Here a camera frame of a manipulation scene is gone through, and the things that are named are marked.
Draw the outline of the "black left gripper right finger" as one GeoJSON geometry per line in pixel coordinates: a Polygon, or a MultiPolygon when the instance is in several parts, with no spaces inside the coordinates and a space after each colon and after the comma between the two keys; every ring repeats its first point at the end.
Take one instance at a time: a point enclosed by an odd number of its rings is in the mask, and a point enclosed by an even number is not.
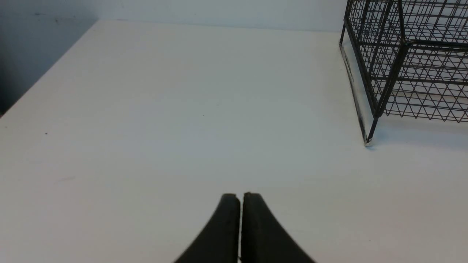
{"type": "Polygon", "coordinates": [[[276,220],[259,193],[244,193],[241,262],[314,263],[276,220]]]}

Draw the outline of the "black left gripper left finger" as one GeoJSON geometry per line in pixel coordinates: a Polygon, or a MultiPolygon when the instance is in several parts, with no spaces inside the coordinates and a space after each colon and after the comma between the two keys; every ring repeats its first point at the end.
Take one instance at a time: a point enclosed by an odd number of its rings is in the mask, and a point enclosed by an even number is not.
{"type": "Polygon", "coordinates": [[[237,263],[241,204],[223,194],[204,228],[176,263],[237,263]]]}

